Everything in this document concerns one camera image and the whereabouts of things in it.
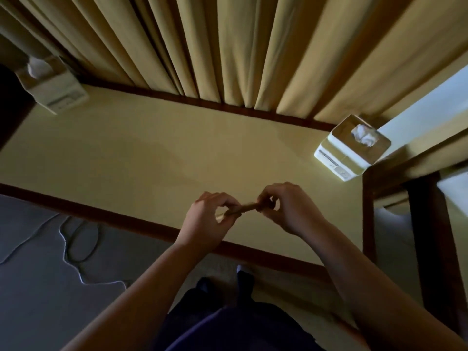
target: gray floor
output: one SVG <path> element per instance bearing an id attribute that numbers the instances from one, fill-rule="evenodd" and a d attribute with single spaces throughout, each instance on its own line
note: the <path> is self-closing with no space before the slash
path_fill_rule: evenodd
<path id="1" fill-rule="evenodd" d="M 0 196 L 0 261 L 54 212 Z M 58 233 L 66 219 L 53 219 L 40 234 L 0 266 L 0 342 L 2 350 L 59 350 L 123 291 L 121 284 L 83 286 L 77 273 L 62 261 L 64 243 Z M 71 232 L 80 219 L 65 227 Z M 410 295 L 418 300 L 417 270 L 408 218 L 376 215 L 379 264 Z M 84 257 L 94 243 L 97 226 L 87 223 L 71 253 Z M 90 281 L 135 280 L 169 246 L 149 237 L 107 226 L 92 257 L 82 264 Z M 202 276 L 213 277 L 229 297 L 234 293 L 236 261 L 208 255 L 185 281 L 175 303 Z M 252 266 L 259 281 L 258 301 L 278 304 L 311 332 L 327 350 L 362 350 L 330 322 L 328 311 L 349 319 L 336 292 L 309 279 Z M 304 310 L 293 300 L 310 302 Z"/>

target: white tissue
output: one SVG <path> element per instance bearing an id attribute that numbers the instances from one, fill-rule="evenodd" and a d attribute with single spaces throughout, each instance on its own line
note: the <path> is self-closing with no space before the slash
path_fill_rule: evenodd
<path id="1" fill-rule="evenodd" d="M 379 140 L 376 131 L 364 124 L 358 124 L 351 131 L 351 134 L 354 136 L 355 141 L 364 144 L 366 147 L 371 147 Z"/>
<path id="2" fill-rule="evenodd" d="M 28 63 L 28 73 L 35 79 L 40 79 L 53 74 L 52 67 L 42 59 L 30 57 Z"/>

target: cable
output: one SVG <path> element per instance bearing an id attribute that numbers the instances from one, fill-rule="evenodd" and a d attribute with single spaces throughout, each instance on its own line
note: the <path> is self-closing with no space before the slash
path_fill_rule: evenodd
<path id="1" fill-rule="evenodd" d="M 0 262 L 0 265 L 3 265 L 4 263 L 6 263 L 14 254 L 15 252 L 21 247 L 23 246 L 25 243 L 27 243 L 28 241 L 32 240 L 34 237 L 36 237 L 39 232 L 44 228 L 44 226 L 49 223 L 52 219 L 54 219 L 55 217 L 59 216 L 60 213 L 57 213 L 55 215 L 53 215 L 52 217 L 48 218 L 45 222 L 43 222 L 41 225 L 39 225 L 39 227 L 32 233 L 31 236 L 29 236 L 27 239 L 25 239 L 24 241 L 22 241 L 21 243 L 19 243 L 8 255 L 7 257 L 5 257 L 3 259 L 3 261 Z M 65 218 L 65 220 L 60 224 L 60 226 L 58 227 L 58 233 L 60 234 L 60 236 L 62 237 L 63 241 L 64 241 L 64 250 L 63 250 L 63 256 L 62 256 L 62 260 L 68 265 L 68 266 L 71 266 L 75 269 L 76 272 L 78 272 L 78 276 L 79 276 L 79 280 L 81 282 L 81 284 L 83 285 L 94 285 L 94 284 L 116 284 L 116 283 L 121 283 L 123 286 L 124 286 L 124 290 L 126 290 L 130 285 L 131 285 L 131 281 L 130 280 L 117 280 L 117 281 L 111 281 L 111 282 L 85 282 L 84 278 L 83 278 L 83 275 L 84 273 L 82 272 L 81 270 L 81 267 L 80 267 L 80 263 L 82 262 L 85 262 L 87 259 L 89 259 L 93 254 L 94 252 L 96 251 L 97 247 L 99 246 L 99 243 L 101 241 L 101 228 L 100 228 L 100 225 L 97 224 L 96 225 L 96 229 L 97 229 L 97 235 L 96 235 L 96 242 L 93 246 L 93 248 L 91 249 L 91 251 L 83 258 L 83 259 L 80 259 L 80 260 L 76 260 L 76 259 L 73 259 L 70 257 L 70 253 L 69 253 L 69 250 L 70 250 L 70 247 L 73 243 L 73 241 L 76 239 L 76 237 L 78 236 L 77 232 L 81 230 L 81 228 L 86 224 L 86 221 L 83 220 L 74 230 L 73 232 L 70 234 L 70 237 L 67 238 L 66 235 L 63 233 L 63 230 L 64 230 L 64 227 L 65 225 L 67 224 L 68 221 L 70 221 L 70 219 L 72 219 L 72 217 L 68 216 Z"/>

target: person's left arm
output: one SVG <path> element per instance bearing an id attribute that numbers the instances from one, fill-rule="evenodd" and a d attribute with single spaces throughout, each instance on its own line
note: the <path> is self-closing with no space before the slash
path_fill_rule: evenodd
<path id="1" fill-rule="evenodd" d="M 175 243 L 62 351 L 139 350 L 148 345 L 189 272 L 223 240 L 240 214 L 218 223 L 216 209 L 240 203 L 205 192 L 187 212 Z"/>

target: forearm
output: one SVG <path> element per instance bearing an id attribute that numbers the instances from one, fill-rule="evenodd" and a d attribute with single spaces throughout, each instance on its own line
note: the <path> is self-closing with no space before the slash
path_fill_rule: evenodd
<path id="1" fill-rule="evenodd" d="M 323 261 L 354 317 L 394 347 L 467 349 L 461 338 L 401 291 L 332 224 L 310 226 L 304 239 Z"/>
<path id="2" fill-rule="evenodd" d="M 194 249 L 171 246 L 63 351 L 139 350 L 147 345 L 201 258 Z"/>

